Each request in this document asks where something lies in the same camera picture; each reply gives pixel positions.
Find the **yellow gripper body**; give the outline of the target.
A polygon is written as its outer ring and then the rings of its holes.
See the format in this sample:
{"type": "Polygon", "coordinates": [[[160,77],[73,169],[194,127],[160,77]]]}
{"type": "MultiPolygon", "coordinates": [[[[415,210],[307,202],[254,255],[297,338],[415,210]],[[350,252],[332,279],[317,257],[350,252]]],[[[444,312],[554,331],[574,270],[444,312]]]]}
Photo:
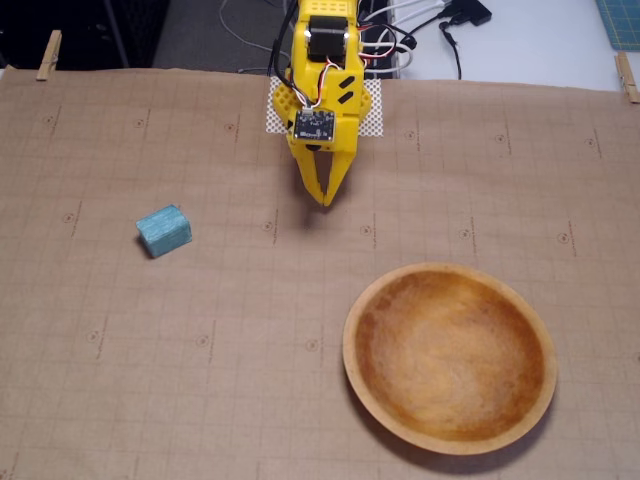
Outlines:
{"type": "Polygon", "coordinates": [[[359,124],[355,118],[295,117],[287,131],[290,145],[304,144],[313,152],[357,149],[359,124]]]}

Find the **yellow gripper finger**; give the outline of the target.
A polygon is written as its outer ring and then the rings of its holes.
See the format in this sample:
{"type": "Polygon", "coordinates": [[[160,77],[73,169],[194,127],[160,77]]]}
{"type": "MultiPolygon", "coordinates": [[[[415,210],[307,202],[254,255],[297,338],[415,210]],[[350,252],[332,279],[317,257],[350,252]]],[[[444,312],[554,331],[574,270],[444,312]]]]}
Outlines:
{"type": "Polygon", "coordinates": [[[304,144],[293,144],[291,152],[298,165],[299,173],[306,191],[320,205],[324,204],[325,195],[318,179],[315,153],[304,144]]]}
{"type": "Polygon", "coordinates": [[[329,207],[335,199],[343,180],[351,168],[355,152],[333,151],[324,154],[329,162],[328,179],[323,205],[329,207]]]}

